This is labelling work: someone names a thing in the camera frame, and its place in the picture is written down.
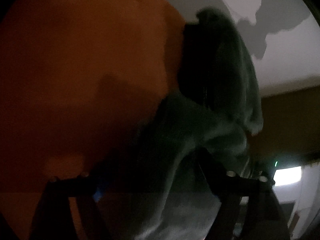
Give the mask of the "orange table cloth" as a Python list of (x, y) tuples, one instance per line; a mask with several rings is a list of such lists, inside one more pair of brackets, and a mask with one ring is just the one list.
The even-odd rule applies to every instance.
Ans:
[(52, 177), (87, 171), (176, 88), (167, 0), (17, 0), (1, 23), (1, 212), (27, 239)]

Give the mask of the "dark green fleece jacket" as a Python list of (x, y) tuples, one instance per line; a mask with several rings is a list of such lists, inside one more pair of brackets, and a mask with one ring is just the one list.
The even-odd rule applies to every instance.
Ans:
[(92, 239), (227, 239), (222, 184), (261, 131), (251, 56), (234, 23), (202, 9), (183, 30), (178, 90), (122, 135), (90, 172)]

